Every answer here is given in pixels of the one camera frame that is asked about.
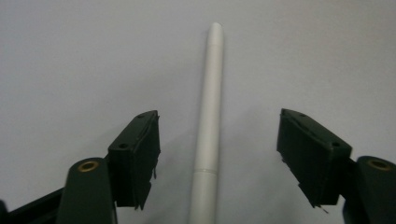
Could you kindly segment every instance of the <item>gray background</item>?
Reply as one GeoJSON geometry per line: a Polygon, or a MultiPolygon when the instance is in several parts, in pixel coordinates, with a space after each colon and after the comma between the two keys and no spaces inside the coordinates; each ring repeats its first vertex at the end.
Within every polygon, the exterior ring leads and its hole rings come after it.
{"type": "Polygon", "coordinates": [[[12,210],[103,157],[157,109],[163,153],[144,211],[186,223],[205,40],[225,31],[218,223],[343,223],[313,209],[276,152],[282,107],[396,162],[396,1],[1,1],[0,198],[12,210]]]}

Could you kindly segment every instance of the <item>metal grommet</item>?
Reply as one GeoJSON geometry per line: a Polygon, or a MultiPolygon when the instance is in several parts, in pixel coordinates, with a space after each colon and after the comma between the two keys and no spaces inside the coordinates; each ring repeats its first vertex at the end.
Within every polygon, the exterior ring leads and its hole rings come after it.
{"type": "Polygon", "coordinates": [[[78,167],[78,170],[80,172],[89,172],[89,171],[96,169],[96,167],[98,167],[98,166],[99,166],[99,163],[97,161],[86,161],[78,167]]]}
{"type": "Polygon", "coordinates": [[[369,160],[367,161],[367,163],[371,166],[374,167],[377,170],[381,170],[381,171],[389,171],[392,168],[383,161],[379,161],[379,160],[369,160]]]}

